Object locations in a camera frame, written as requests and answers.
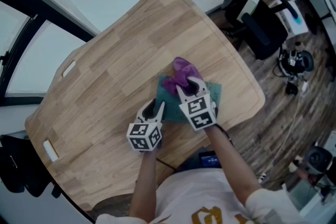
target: wrist strap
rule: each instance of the wrist strap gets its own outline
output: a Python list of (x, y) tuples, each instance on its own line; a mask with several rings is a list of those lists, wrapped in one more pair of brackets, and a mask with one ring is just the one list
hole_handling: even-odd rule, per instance
[(228, 133), (227, 133), (227, 132), (226, 132), (226, 131), (225, 131), (225, 130), (218, 124), (218, 123), (214, 124), (214, 126), (216, 126), (218, 129), (220, 129), (220, 131), (221, 131), (223, 134), (226, 135), (226, 137), (229, 139), (231, 145), (234, 147), (235, 145), (232, 143), (232, 140), (231, 140), (230, 136), (228, 135)]

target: person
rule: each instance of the person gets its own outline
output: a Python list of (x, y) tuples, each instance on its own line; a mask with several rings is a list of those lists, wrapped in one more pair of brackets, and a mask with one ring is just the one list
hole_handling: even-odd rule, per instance
[(97, 224), (307, 223), (284, 190), (263, 189), (216, 126), (204, 129), (220, 168), (176, 173), (156, 190), (157, 149), (143, 153), (128, 217), (100, 215)]

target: white sleeve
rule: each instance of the white sleeve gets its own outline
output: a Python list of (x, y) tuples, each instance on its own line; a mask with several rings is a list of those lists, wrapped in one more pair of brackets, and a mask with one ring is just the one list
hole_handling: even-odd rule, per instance
[(284, 190), (259, 189), (247, 198), (245, 207), (252, 219), (260, 223), (308, 223), (299, 215)]
[(100, 215), (97, 218), (96, 224), (148, 224), (140, 218), (133, 217), (114, 217), (108, 214)]

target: electronic device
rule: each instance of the electronic device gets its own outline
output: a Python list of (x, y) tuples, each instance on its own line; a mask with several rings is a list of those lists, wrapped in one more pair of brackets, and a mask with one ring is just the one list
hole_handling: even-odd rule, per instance
[(203, 168), (221, 168), (221, 164), (214, 151), (201, 152), (198, 154), (199, 162)]
[(299, 80), (303, 80), (305, 82), (304, 87), (302, 87), (302, 91), (306, 91), (308, 83), (304, 78), (305, 72), (311, 72), (314, 69), (314, 60), (308, 51), (285, 50), (281, 46), (277, 66), (282, 73), (281, 77), (286, 78), (287, 94), (298, 94)]
[(323, 147), (314, 146), (306, 154), (305, 159), (309, 171), (314, 174), (325, 174), (336, 185), (336, 158)]

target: white t-shirt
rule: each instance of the white t-shirt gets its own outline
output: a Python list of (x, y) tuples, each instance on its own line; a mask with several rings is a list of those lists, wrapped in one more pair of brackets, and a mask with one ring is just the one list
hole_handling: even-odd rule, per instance
[[(151, 223), (307, 223), (284, 190), (260, 189), (244, 207), (222, 169), (203, 168), (177, 173), (156, 191), (156, 218)], [(100, 215), (96, 224), (146, 224), (139, 218)]]

